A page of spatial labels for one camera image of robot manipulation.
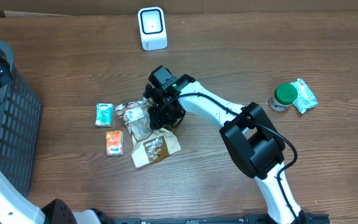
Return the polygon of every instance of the orange snack packet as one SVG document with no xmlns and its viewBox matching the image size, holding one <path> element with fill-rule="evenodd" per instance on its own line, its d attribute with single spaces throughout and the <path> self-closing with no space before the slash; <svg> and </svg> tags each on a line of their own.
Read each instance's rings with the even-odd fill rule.
<svg viewBox="0 0 358 224">
<path fill-rule="evenodd" d="M 106 152 L 109 156 L 124 155 L 124 136 L 122 131 L 106 132 Z"/>
</svg>

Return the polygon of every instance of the pill bottle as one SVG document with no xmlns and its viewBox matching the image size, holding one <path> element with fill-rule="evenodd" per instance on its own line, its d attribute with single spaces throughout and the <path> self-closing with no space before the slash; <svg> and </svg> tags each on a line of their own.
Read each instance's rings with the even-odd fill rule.
<svg viewBox="0 0 358 224">
<path fill-rule="evenodd" d="M 288 83 L 281 84 L 268 99 L 268 104 L 275 111 L 284 111 L 296 100 L 298 91 Z"/>
</svg>

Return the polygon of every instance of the blue packet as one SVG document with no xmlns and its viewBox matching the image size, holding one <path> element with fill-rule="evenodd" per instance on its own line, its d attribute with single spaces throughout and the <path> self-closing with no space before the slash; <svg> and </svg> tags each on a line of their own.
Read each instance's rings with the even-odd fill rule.
<svg viewBox="0 0 358 224">
<path fill-rule="evenodd" d="M 99 127 L 111 127 L 112 125 L 112 108 L 111 103 L 96 104 L 96 122 Z"/>
<path fill-rule="evenodd" d="M 298 97 L 292 104 L 298 108 L 301 114 L 304 114 L 307 109 L 318 105 L 316 97 L 303 79 L 298 78 L 297 81 L 290 84 L 298 90 Z"/>
</svg>

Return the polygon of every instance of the plastic crate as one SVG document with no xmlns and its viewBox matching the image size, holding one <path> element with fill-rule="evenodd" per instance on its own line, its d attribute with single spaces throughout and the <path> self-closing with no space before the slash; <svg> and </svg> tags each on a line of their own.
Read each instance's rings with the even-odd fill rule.
<svg viewBox="0 0 358 224">
<path fill-rule="evenodd" d="M 32 182 L 42 105 L 14 68 L 11 48 L 0 41 L 0 85 L 4 83 L 7 84 L 0 86 L 0 171 L 23 196 L 27 196 Z"/>
</svg>

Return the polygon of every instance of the green lid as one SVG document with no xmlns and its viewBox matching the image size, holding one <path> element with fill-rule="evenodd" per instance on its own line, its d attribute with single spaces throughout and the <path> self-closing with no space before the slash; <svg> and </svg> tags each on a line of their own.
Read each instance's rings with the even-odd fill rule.
<svg viewBox="0 0 358 224">
<path fill-rule="evenodd" d="M 277 87 L 276 91 L 274 91 L 274 98 L 282 105 L 292 104 L 296 100 L 297 96 L 298 91 L 296 88 L 288 83 L 281 84 Z"/>
</svg>

